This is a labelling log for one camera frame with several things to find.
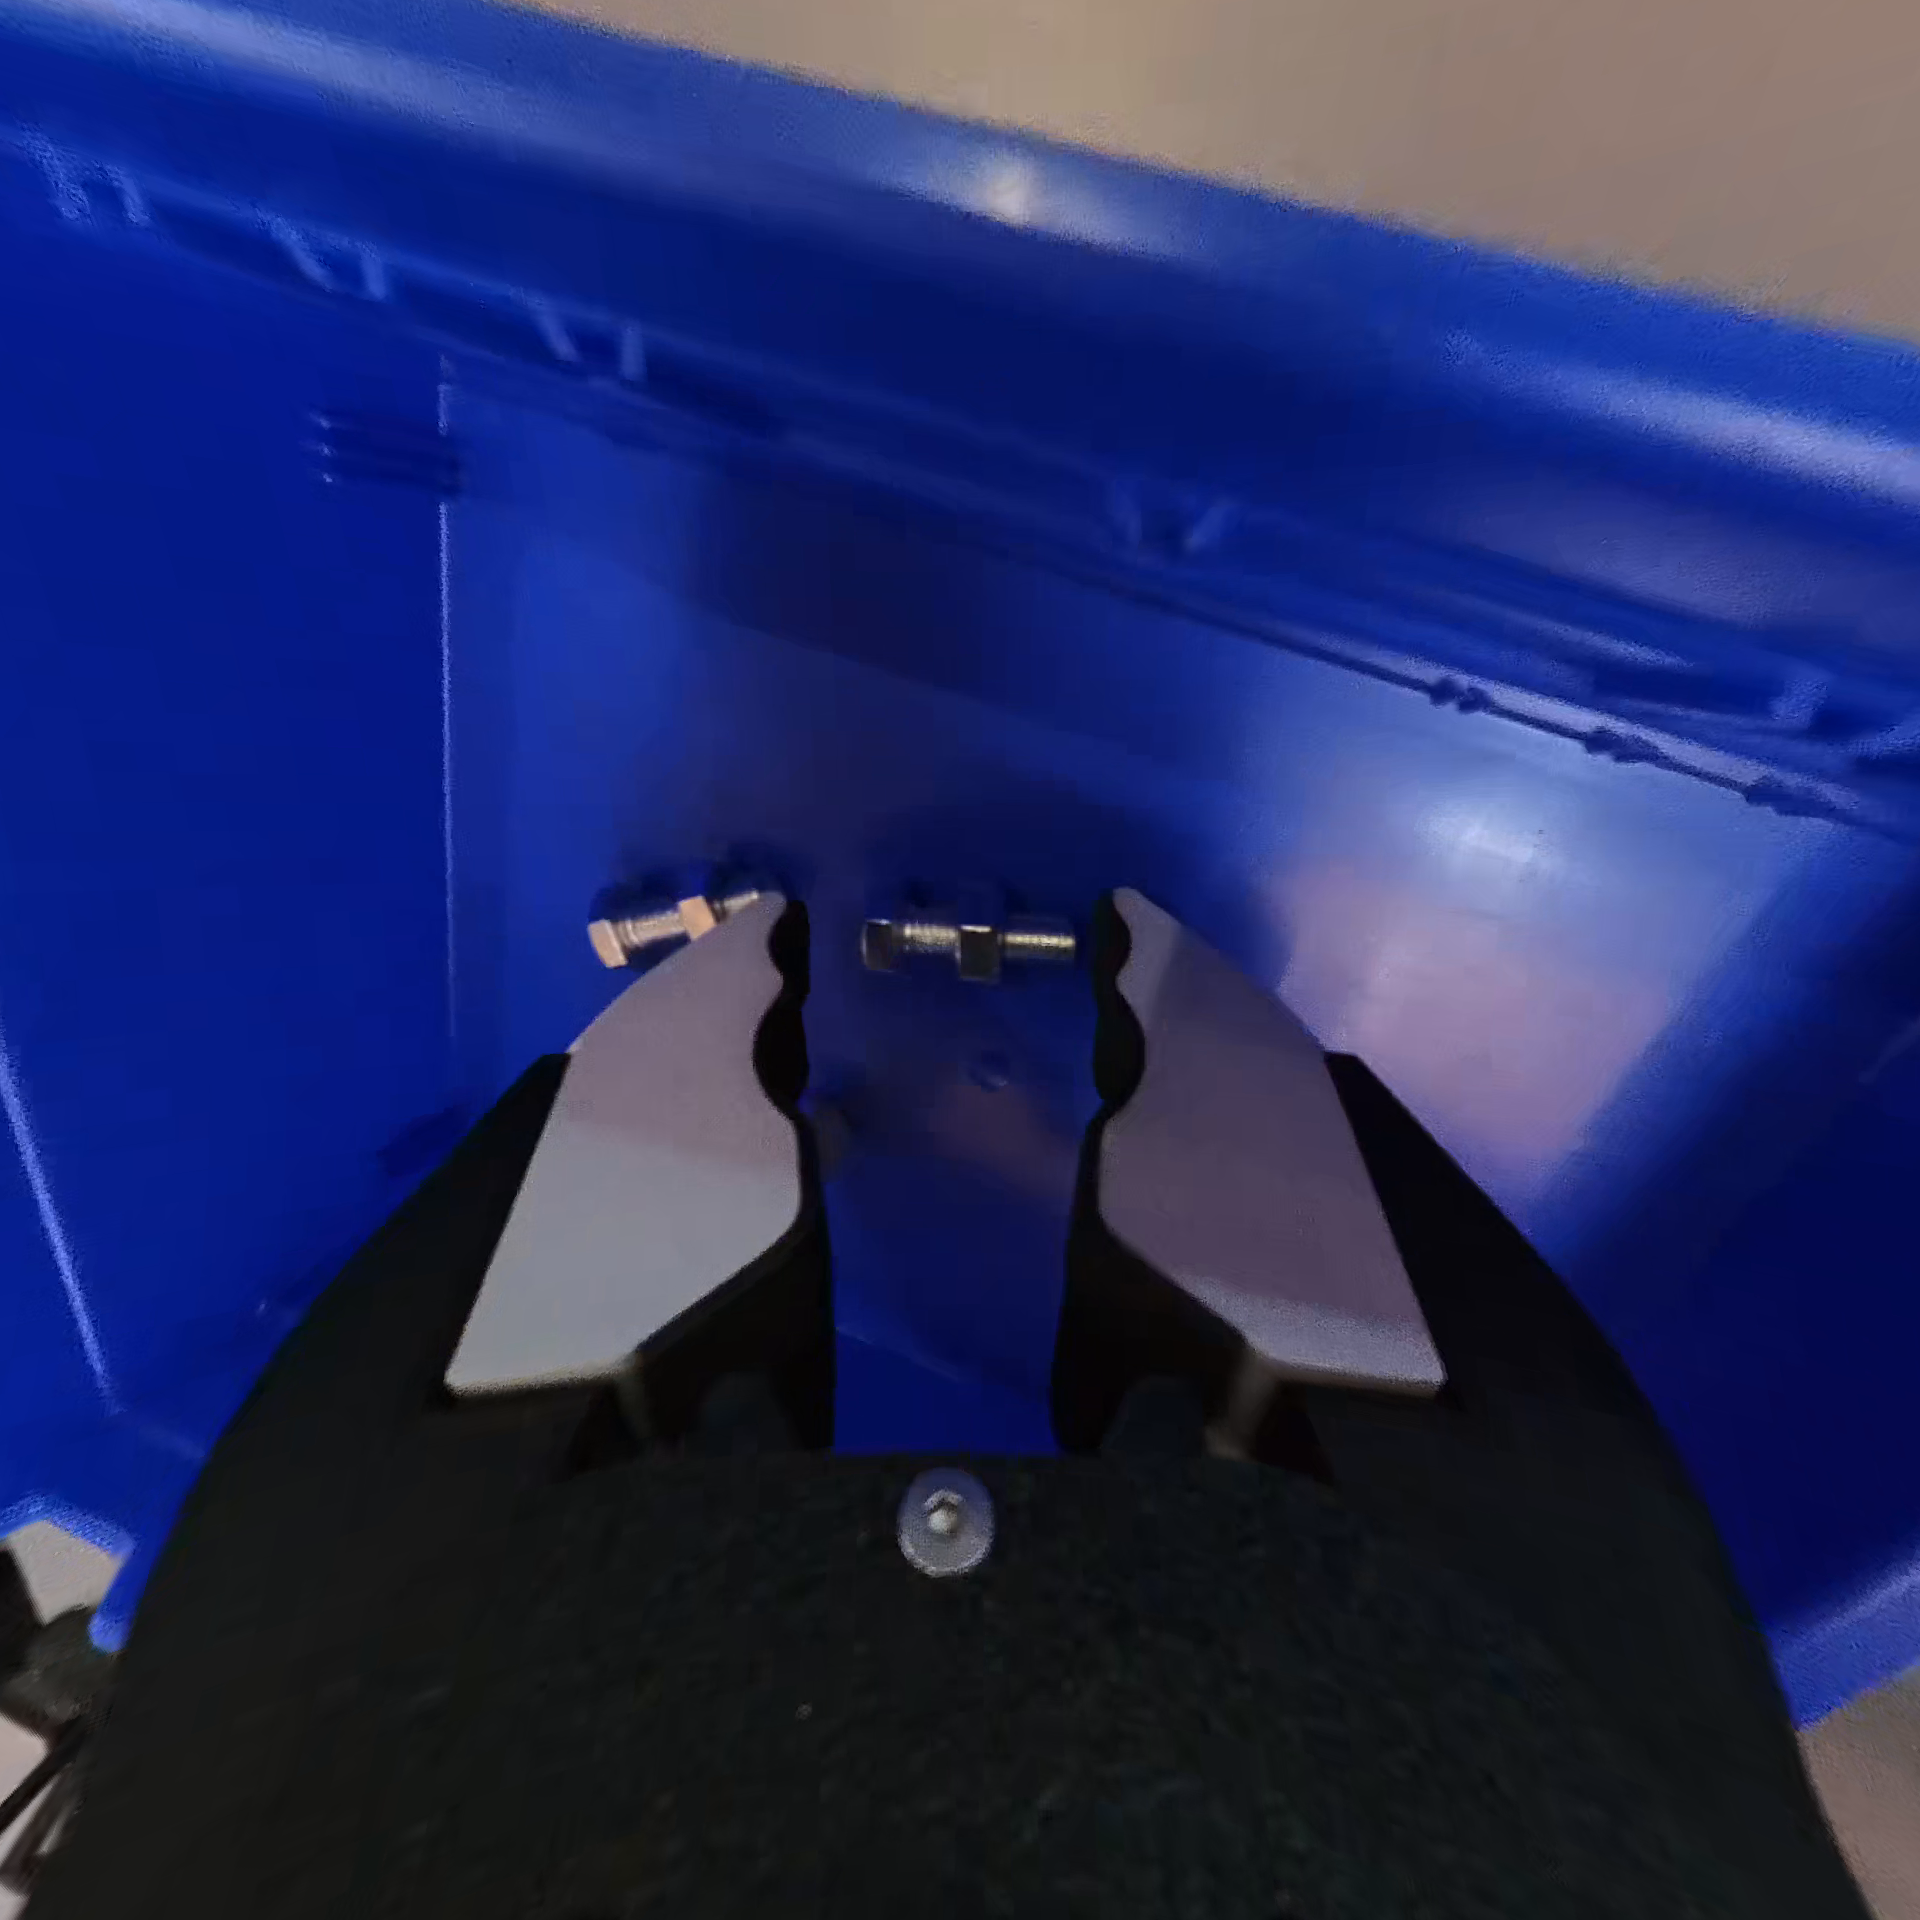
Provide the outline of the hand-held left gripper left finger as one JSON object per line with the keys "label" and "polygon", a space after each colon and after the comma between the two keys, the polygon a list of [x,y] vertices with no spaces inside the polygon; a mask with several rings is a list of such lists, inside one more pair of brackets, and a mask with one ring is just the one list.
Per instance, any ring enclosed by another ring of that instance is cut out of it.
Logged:
{"label": "hand-held left gripper left finger", "polygon": [[832,1446],[808,961],[803,904],[762,891],[582,1030],[443,1367],[454,1403],[588,1389],[676,1449],[743,1397],[787,1446]]}

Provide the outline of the blue plastic bin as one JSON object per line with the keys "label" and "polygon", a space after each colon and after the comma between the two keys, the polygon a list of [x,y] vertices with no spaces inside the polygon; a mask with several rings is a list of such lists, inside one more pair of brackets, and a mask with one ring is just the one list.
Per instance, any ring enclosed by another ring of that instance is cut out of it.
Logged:
{"label": "blue plastic bin", "polygon": [[1797,1721],[1916,1669],[1916,348],[499,5],[3,5],[3,1531],[808,904],[841,1442],[1045,1449],[1131,884],[1572,1284]]}

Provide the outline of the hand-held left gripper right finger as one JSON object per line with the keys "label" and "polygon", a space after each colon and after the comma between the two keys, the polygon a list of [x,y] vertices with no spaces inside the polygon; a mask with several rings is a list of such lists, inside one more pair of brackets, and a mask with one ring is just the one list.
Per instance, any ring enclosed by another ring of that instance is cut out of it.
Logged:
{"label": "hand-held left gripper right finger", "polygon": [[1096,1115],[1049,1363],[1065,1455],[1153,1428],[1310,1455],[1307,1398],[1427,1408],[1448,1368],[1329,1061],[1134,887],[1087,937]]}

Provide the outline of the grey desk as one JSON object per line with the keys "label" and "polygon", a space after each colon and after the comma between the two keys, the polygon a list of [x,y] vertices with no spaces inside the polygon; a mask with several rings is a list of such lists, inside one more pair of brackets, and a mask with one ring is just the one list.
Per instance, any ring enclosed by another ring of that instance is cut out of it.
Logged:
{"label": "grey desk", "polygon": [[[1916,350],[1916,5],[498,5],[1568,277]],[[24,1916],[1869,1916],[1649,1392],[1358,1057],[1325,1054],[1448,1371],[1171,1428],[845,1451],[746,1397],[644,1446],[446,1364],[564,1058],[348,1249],[192,1471],[82,1704]]]}

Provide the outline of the steel hex bolt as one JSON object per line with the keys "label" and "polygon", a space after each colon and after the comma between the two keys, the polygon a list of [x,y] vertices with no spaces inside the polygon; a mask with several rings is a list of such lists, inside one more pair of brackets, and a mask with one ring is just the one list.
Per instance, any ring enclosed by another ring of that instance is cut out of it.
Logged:
{"label": "steel hex bolt", "polygon": [[955,923],[991,923],[1001,930],[1003,972],[1036,968],[1072,968],[1078,961],[1078,939],[1072,925],[1044,917],[983,919],[931,909],[876,915],[864,921],[858,935],[861,966],[874,974],[924,972],[944,968],[960,985],[954,964]]}
{"label": "steel hex bolt", "polygon": [[762,901],[764,888],[739,884],[672,899],[617,901],[588,921],[586,939],[591,957],[608,972],[627,972],[653,964],[665,952],[690,946],[679,933],[674,904],[692,897],[724,901],[728,909],[724,925],[728,925]]}

